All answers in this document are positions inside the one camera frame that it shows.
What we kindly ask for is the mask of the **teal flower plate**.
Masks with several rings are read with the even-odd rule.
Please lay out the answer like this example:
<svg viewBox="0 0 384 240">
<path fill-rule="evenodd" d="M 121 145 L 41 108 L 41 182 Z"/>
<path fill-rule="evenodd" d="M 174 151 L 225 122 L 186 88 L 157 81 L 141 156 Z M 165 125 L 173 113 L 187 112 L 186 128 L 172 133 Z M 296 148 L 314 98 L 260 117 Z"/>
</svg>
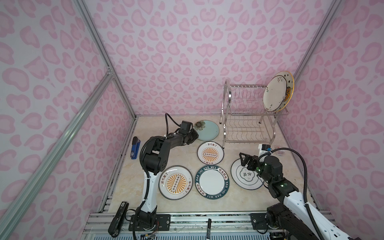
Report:
<svg viewBox="0 0 384 240">
<path fill-rule="evenodd" d="M 209 120 L 201 120 L 194 124 L 194 129 L 197 131 L 198 140 L 207 142 L 214 140 L 219 135 L 219 126 Z"/>
</svg>

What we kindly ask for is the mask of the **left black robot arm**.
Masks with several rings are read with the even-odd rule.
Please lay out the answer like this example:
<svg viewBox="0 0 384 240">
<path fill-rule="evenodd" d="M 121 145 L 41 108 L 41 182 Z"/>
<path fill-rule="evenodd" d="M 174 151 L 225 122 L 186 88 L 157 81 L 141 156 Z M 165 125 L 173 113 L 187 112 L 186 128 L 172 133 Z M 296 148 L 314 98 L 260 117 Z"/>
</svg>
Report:
<svg viewBox="0 0 384 240">
<path fill-rule="evenodd" d="M 166 136 L 153 136 L 143 145 L 139 162 L 144 171 L 144 190 L 140 205 L 131 217 L 132 232 L 156 227 L 159 181 L 168 164 L 171 149 L 190 145 L 199 137 L 195 129 L 179 130 Z"/>
</svg>

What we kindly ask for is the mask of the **large orange sunburst plate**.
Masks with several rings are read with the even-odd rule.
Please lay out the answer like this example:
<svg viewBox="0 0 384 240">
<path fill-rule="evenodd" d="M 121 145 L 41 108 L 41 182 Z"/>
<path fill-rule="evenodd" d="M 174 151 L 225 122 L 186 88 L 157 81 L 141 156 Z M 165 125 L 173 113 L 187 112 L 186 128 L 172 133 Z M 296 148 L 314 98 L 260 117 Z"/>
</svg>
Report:
<svg viewBox="0 0 384 240">
<path fill-rule="evenodd" d="M 192 173 L 187 168 L 172 166 L 163 171 L 159 190 L 166 199 L 176 201 L 190 193 L 193 183 Z"/>
</svg>

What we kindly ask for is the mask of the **cream plate with red berries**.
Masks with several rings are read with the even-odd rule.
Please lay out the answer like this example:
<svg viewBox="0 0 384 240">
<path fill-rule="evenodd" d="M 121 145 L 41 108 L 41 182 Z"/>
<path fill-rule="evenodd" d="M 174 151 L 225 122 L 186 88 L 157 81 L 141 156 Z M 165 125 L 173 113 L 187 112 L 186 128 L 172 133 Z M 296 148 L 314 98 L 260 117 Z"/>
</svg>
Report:
<svg viewBox="0 0 384 240">
<path fill-rule="evenodd" d="M 263 104 L 267 112 L 276 111 L 286 96 L 287 80 L 283 76 L 275 76 L 268 83 L 263 95 Z"/>
</svg>

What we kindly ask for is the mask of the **cat and stars plate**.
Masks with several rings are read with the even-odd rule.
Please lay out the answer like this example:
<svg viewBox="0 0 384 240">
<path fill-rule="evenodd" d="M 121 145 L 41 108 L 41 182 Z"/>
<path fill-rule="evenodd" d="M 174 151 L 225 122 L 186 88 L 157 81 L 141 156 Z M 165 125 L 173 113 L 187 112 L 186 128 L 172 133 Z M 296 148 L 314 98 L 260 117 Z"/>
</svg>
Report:
<svg viewBox="0 0 384 240">
<path fill-rule="evenodd" d="M 284 77 L 286 82 L 287 82 L 287 89 L 285 92 L 285 97 L 284 97 L 283 101 L 281 102 L 280 106 L 275 110 L 275 112 L 277 113 L 277 112 L 280 112 L 281 110 L 283 110 L 287 106 L 287 104 L 290 102 L 290 100 L 293 96 L 293 93 L 294 93 L 294 89 L 295 89 L 295 80 L 294 80 L 293 75 L 288 71 L 281 71 L 281 72 L 277 73 L 275 76 Z"/>
</svg>

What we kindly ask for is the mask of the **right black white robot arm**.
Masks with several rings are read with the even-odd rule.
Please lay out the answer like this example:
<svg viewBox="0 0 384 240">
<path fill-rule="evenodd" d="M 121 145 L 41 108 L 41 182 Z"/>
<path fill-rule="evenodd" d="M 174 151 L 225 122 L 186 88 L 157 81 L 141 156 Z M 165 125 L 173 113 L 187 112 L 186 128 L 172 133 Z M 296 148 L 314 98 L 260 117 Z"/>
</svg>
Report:
<svg viewBox="0 0 384 240">
<path fill-rule="evenodd" d="M 260 156 L 239 153 L 239 157 L 241 165 L 261 177 L 271 196 L 279 201 L 267 208 L 268 226 L 286 230 L 297 240 L 352 239 L 313 207 L 306 193 L 301 193 L 284 177 L 283 165 L 277 157 L 271 153 Z"/>
</svg>

